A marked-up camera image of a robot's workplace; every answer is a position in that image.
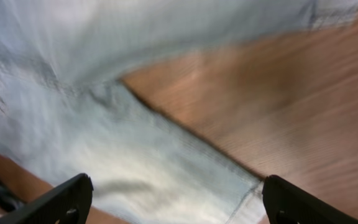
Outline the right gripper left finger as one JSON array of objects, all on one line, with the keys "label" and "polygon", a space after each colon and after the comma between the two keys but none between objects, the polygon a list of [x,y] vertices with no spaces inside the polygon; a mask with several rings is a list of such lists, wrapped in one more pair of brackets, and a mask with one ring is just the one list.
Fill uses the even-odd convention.
[{"label": "right gripper left finger", "polygon": [[36,200],[0,217],[0,224],[85,224],[93,198],[93,185],[78,174]]}]

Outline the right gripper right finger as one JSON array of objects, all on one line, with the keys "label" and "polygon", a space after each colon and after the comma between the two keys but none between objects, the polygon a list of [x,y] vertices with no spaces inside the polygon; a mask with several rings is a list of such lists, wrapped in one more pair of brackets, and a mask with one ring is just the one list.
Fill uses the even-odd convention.
[{"label": "right gripper right finger", "polygon": [[357,219],[277,175],[266,177],[262,200],[270,224],[358,224]]}]

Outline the light blue denim shorts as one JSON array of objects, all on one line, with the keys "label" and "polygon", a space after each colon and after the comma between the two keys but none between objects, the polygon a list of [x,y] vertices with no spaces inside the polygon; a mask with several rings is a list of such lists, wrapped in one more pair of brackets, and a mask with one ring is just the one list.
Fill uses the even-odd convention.
[{"label": "light blue denim shorts", "polygon": [[352,22],[358,1],[0,1],[0,154],[132,223],[258,223],[261,181],[146,108],[126,72],[190,50]]}]

